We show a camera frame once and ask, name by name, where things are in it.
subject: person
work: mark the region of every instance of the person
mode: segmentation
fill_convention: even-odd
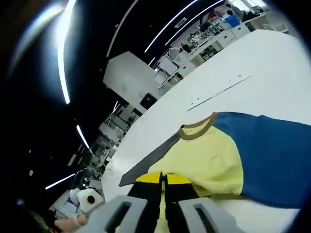
[[[192,40],[194,42],[196,42],[197,44],[200,43],[200,41],[202,40],[201,36],[199,34],[195,34],[194,37],[192,38]]]
[[[85,226],[87,224],[87,217],[82,213],[78,213],[75,215],[75,217],[67,219],[57,219],[54,223],[55,226],[62,231],[71,232],[80,228],[81,226]]]
[[[189,47],[189,45],[187,44],[181,44],[181,48],[186,51],[187,53],[191,53],[191,49]]]
[[[235,14],[236,17],[239,18],[240,21],[243,20],[244,12],[241,11],[238,7],[233,6],[231,4],[227,4],[227,7],[231,8],[232,12]]]
[[[216,14],[215,10],[212,10],[211,12],[209,12],[206,21],[211,22],[214,19],[216,19],[217,17],[218,17],[218,15]]]
[[[229,16],[227,18],[225,18],[225,20],[227,21],[227,23],[229,23],[231,25],[232,28],[240,25],[239,19],[233,14],[232,11],[227,11],[227,14]]]
[[[208,22],[207,20],[206,20],[205,22],[201,23],[201,24],[200,24],[200,30],[201,30],[201,32],[204,33],[204,32],[209,28],[210,25],[211,25],[211,23]]]

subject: white table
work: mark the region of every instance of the white table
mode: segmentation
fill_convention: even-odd
[[[190,102],[219,92],[237,75],[251,78],[187,111]],[[102,177],[106,200],[127,194],[121,176],[175,133],[213,111],[266,115],[311,125],[310,60],[298,39],[256,30],[199,66],[160,98],[128,131]],[[297,213],[250,200],[220,200],[217,204],[248,233],[281,232]]]

